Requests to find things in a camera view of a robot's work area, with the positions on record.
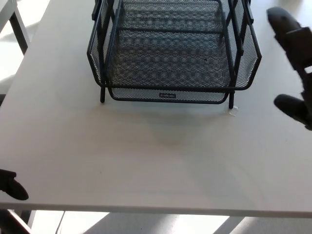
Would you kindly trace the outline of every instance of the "table leg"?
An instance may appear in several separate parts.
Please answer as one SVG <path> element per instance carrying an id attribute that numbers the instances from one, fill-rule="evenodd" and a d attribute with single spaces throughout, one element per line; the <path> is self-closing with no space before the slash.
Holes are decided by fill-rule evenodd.
<path id="1" fill-rule="evenodd" d="M 214 234 L 230 234 L 245 217 L 230 216 Z"/>
<path id="2" fill-rule="evenodd" d="M 14 212 L 27 224 L 28 227 L 32 227 L 36 211 L 18 211 L 14 210 Z"/>
<path id="3" fill-rule="evenodd" d="M 4 101 L 4 98 L 5 98 L 5 94 L 0 94 L 0 106 L 2 102 Z"/>
<path id="4" fill-rule="evenodd" d="M 23 21 L 21 20 L 20 12 L 17 9 L 17 7 L 15 9 L 15 12 L 10 18 L 10 23 L 16 36 L 16 39 L 19 43 L 20 49 L 23 52 L 23 54 L 25 54 L 28 45 L 30 44 L 30 40 L 27 35 L 26 27 Z"/>
<path id="5" fill-rule="evenodd" d="M 5 234 L 31 234 L 31 229 L 12 210 L 0 210 L 0 229 Z"/>

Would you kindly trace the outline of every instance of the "mesh tray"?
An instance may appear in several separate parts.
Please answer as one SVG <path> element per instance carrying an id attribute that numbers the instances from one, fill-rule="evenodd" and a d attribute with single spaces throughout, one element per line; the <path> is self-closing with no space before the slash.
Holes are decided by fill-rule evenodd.
<path id="1" fill-rule="evenodd" d="M 252 25 L 243 25 L 241 0 L 234 1 L 238 29 L 249 29 L 243 45 L 254 48 L 236 73 L 225 0 L 102 2 L 88 50 L 97 83 L 118 100 L 224 102 L 230 91 L 251 85 L 261 59 Z"/>

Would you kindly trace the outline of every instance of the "white table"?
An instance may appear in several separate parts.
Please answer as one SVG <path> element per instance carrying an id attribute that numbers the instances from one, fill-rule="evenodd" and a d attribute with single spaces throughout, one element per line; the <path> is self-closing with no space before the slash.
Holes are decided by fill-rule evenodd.
<path id="1" fill-rule="evenodd" d="M 23 54 L 25 54 L 30 40 L 20 17 L 16 0 L 0 0 L 0 32 L 8 21 L 10 21 L 19 46 Z"/>
<path id="2" fill-rule="evenodd" d="M 0 207 L 312 217 L 312 134 L 273 105 L 302 88 L 266 23 L 272 4 L 252 5 L 263 60 L 233 117 L 226 103 L 100 104 L 94 1 L 51 0 L 0 110 L 0 166 L 29 199 L 0 193 Z"/>

